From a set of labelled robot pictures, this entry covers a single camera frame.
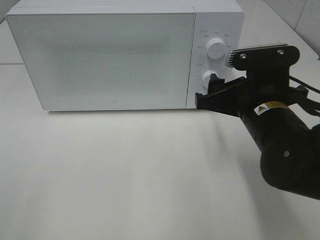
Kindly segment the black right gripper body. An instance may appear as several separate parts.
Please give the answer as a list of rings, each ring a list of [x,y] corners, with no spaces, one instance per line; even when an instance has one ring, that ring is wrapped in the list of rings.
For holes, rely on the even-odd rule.
[[[289,118],[289,106],[308,110],[308,90],[290,87],[287,73],[248,73],[227,82],[213,94],[195,94],[198,110],[208,110],[239,118]]]

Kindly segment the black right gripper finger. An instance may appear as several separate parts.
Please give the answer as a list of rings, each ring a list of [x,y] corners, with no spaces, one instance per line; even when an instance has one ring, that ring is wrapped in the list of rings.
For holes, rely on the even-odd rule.
[[[218,91],[222,85],[225,84],[224,78],[219,78],[215,73],[210,74],[209,82],[208,82],[208,90],[207,94],[213,94]]]

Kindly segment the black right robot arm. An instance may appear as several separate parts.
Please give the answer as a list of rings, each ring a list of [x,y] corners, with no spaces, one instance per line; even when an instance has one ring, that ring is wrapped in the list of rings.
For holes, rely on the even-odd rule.
[[[320,127],[309,129],[289,108],[291,88],[250,76],[196,93],[198,110],[240,118],[261,152],[260,171],[272,187],[320,198]]]

